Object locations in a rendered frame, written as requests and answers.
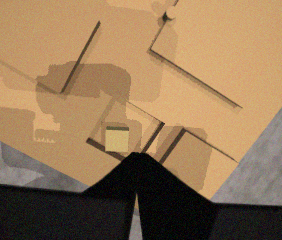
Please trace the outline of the tan block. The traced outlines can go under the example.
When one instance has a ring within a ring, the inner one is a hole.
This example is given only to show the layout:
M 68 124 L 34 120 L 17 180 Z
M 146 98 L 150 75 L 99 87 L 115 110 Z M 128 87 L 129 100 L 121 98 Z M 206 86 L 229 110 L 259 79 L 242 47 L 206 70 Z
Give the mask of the tan block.
M 129 127 L 106 127 L 105 151 L 128 152 Z

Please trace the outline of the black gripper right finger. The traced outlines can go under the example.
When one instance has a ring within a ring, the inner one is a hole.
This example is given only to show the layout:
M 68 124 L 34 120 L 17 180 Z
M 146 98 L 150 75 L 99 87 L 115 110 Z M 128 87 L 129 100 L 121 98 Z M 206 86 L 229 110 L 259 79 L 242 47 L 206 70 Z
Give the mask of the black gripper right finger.
M 282 240 L 282 205 L 214 203 L 140 153 L 143 240 Z

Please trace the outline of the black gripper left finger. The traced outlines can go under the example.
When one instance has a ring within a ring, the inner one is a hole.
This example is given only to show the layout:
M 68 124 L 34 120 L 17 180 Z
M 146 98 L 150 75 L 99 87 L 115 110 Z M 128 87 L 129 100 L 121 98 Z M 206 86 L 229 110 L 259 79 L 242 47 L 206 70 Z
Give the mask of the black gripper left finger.
M 129 240 L 140 167 L 132 152 L 82 193 L 0 184 L 0 240 Z

